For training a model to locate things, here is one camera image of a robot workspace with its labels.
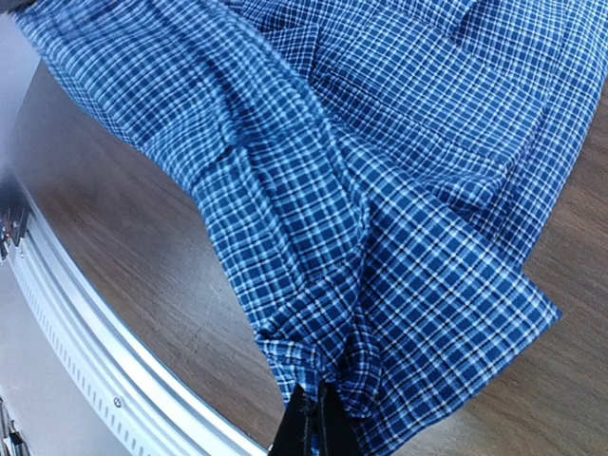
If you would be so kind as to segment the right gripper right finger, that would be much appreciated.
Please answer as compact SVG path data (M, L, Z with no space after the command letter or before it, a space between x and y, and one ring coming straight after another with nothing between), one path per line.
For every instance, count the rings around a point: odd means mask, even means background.
M319 454L361 456L352 423L334 385L322 382L317 399Z

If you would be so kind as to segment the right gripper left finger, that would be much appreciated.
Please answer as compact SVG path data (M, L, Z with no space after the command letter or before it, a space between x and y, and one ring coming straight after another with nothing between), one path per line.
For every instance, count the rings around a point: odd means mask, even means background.
M308 456L313 453L314 402L296 385L271 447L271 456Z

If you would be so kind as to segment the blue plaid long sleeve shirt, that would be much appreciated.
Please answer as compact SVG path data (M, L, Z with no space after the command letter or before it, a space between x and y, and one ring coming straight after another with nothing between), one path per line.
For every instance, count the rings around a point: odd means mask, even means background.
M38 1L70 98L194 200L284 399L366 455L560 310L523 274L607 76L603 1Z

